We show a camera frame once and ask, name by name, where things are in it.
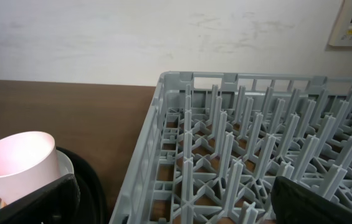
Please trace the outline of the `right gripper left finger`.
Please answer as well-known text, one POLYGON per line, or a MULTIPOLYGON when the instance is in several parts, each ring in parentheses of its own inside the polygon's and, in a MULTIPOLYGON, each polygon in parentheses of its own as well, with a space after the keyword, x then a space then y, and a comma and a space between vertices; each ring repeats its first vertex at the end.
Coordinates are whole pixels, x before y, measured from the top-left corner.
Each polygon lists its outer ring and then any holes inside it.
POLYGON ((73 223, 80 190, 73 174, 43 186, 0 209, 0 224, 73 223))

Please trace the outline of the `pink plastic cup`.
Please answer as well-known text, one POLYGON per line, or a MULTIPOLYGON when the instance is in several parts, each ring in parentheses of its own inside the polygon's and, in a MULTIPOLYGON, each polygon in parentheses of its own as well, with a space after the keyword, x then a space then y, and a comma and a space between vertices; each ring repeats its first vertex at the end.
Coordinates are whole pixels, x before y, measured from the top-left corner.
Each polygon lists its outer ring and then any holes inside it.
POLYGON ((41 131, 0 140, 0 198, 10 204, 61 177, 52 135, 41 131))

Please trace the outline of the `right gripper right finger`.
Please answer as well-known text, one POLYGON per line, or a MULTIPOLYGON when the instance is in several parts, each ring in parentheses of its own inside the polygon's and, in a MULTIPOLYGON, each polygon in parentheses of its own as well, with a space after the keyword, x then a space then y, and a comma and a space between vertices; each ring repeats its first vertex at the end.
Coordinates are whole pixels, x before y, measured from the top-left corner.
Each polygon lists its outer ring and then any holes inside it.
POLYGON ((352 212, 286 177, 275 178, 270 196, 279 224, 352 224, 352 212))

